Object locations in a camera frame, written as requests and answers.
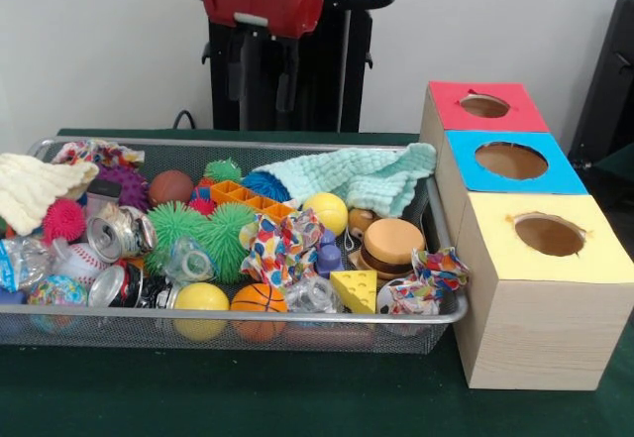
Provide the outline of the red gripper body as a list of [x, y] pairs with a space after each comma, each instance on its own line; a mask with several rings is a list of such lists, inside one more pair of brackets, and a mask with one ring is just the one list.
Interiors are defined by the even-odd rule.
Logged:
[[251, 24], [266, 27], [277, 37], [299, 39], [315, 30], [324, 0], [203, 0], [203, 4], [215, 24]]

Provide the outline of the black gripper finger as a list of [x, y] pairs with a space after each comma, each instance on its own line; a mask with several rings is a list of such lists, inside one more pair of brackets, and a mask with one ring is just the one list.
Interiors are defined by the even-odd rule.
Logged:
[[282, 71], [278, 80], [278, 111], [291, 112], [294, 108], [298, 72], [298, 42], [280, 39], [282, 46]]
[[235, 29], [230, 39], [230, 99], [232, 101], [239, 101], [245, 90], [243, 48], [247, 33], [244, 29]]

